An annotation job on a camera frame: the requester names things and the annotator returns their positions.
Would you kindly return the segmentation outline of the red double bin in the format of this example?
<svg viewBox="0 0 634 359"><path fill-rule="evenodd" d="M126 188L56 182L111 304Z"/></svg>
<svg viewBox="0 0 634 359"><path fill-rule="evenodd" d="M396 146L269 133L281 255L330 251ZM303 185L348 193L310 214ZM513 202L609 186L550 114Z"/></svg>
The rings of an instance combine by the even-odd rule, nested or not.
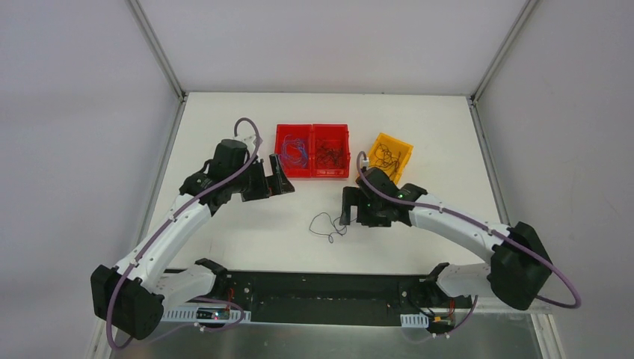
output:
<svg viewBox="0 0 634 359"><path fill-rule="evenodd" d="M289 178L345 179L350 147L346 124L284 124L276 127L274 152Z"/></svg>

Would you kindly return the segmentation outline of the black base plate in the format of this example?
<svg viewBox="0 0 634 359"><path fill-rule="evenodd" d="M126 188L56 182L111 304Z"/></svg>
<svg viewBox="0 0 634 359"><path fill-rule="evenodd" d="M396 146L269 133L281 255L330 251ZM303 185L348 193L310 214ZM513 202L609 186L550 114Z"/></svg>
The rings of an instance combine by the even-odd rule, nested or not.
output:
<svg viewBox="0 0 634 359"><path fill-rule="evenodd" d="M422 309L441 313L449 299L424 275L229 271L209 299L228 300L258 323L399 326Z"/></svg>

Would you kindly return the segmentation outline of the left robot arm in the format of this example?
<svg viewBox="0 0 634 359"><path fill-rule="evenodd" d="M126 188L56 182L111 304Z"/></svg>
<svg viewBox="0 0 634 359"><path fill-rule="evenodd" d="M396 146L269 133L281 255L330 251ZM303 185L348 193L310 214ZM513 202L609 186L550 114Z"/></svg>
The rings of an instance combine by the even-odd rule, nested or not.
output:
<svg viewBox="0 0 634 359"><path fill-rule="evenodd" d="M162 224L114 266L98 266L90 276L95 314L132 340L143 340L164 313L204 296L224 303L229 297L228 271L208 259L180 273L164 271L184 244L228 203L234 194L244 202L294 192L277 154L269 156L271 175L255 147L224 139L203 167L179 188Z"/></svg>

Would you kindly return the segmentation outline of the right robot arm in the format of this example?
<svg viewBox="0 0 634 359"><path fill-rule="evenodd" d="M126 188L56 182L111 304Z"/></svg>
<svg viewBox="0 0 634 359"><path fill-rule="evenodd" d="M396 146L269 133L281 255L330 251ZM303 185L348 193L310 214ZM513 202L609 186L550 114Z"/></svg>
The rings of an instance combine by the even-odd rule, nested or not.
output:
<svg viewBox="0 0 634 359"><path fill-rule="evenodd" d="M552 270L551 260L535 229L489 224L445 205L424 188L398 187L377 168L362 171L354 186L342 190L341 225L352 221L364 227L402 223L435 233L475 254L481 263L440 263L406 291L416 307L441 307L457 297L496 297L516 310L527 310L538 297Z"/></svg>

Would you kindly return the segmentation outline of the yellow bin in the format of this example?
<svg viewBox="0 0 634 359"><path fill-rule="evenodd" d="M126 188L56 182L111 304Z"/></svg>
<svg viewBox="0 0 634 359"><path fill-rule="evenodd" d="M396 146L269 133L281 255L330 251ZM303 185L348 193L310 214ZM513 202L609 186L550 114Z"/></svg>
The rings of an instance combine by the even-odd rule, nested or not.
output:
<svg viewBox="0 0 634 359"><path fill-rule="evenodd" d="M412 144L380 132L369 151L366 151L366 158L369 159L371 168L381 169L390 180L398 184L413 148Z"/></svg>

